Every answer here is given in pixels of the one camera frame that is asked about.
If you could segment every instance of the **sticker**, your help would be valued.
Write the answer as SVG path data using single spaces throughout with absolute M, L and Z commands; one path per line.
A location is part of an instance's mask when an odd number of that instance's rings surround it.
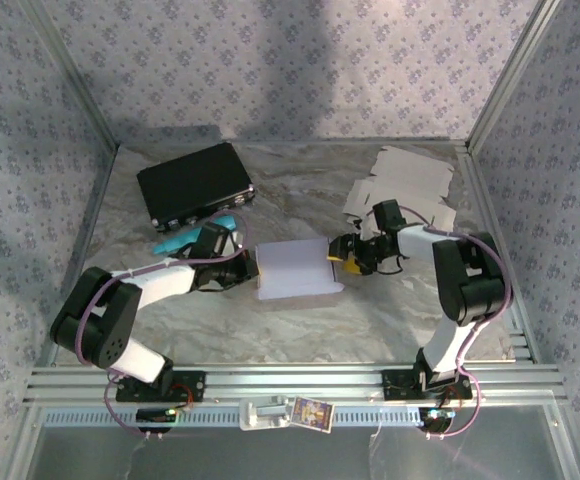
M 333 418 L 334 405 L 309 398 L 297 397 L 292 408 L 290 424 L 330 433 Z

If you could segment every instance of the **gray marble mat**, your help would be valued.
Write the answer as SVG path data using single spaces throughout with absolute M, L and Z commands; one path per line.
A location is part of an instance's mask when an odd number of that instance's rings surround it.
M 354 182 L 368 175 L 378 144 L 238 145 L 257 197 L 242 213 L 249 246 L 261 242 L 334 237 L 349 231 L 341 208 Z M 451 149 L 419 153 L 456 164 Z M 122 147 L 97 219 L 86 266 L 120 270 L 157 260 L 161 242 L 135 175 L 141 169 L 198 148 Z M 456 226 L 476 228 L 458 168 L 449 206 Z M 398 276 L 357 277 L 339 272 L 344 292 L 260 302 L 256 281 L 225 293 L 172 297 L 141 310 L 133 336 L 176 363 L 382 362 L 410 363 L 440 318 L 433 269 L 416 260 Z M 469 359 L 510 360 L 503 324 L 491 325 Z M 62 350 L 57 362 L 76 358 Z

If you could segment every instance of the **light blue object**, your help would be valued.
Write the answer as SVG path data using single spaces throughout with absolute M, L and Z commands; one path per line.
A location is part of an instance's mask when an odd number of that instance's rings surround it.
M 237 224 L 235 223 L 234 218 L 231 215 L 216 218 L 212 221 L 212 223 L 216 223 L 217 225 L 221 225 L 222 227 L 226 227 L 230 230 L 234 230 L 237 228 Z M 169 240 L 166 240 L 165 242 L 154 247 L 152 249 L 152 253 L 154 253 L 155 255 L 161 254 L 167 255 L 169 253 L 176 252 L 181 247 L 196 242 L 197 239 L 199 238 L 200 232 L 201 227 L 197 227 L 182 235 L 170 238 Z

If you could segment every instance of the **floral wallpaper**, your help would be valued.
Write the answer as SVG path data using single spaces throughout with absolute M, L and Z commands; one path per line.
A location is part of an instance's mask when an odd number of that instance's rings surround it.
M 46 0 L 120 143 L 468 136 L 537 0 Z
M 564 0 L 478 154 L 546 362 L 580 423 L 580 0 Z
M 0 462 L 106 158 L 15 0 L 0 0 Z

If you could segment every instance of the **black box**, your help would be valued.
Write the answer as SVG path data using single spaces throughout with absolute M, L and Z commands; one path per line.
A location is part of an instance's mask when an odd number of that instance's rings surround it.
M 229 143 L 141 170 L 137 180 L 159 232 L 176 230 L 254 198 L 254 185 Z

